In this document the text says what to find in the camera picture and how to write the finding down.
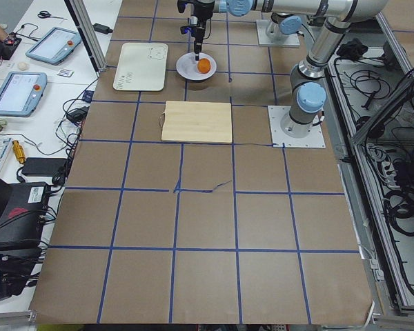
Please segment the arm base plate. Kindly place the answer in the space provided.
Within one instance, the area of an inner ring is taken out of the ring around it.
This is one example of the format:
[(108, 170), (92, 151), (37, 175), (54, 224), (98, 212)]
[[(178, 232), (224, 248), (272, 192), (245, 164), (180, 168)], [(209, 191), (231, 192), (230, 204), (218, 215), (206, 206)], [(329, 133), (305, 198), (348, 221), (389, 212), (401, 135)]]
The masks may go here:
[(325, 148), (319, 116), (302, 125), (290, 118), (290, 106), (268, 106), (272, 145), (277, 148)]
[(271, 20), (256, 20), (258, 43), (265, 47), (298, 48), (300, 47), (297, 33), (283, 34), (277, 23)]

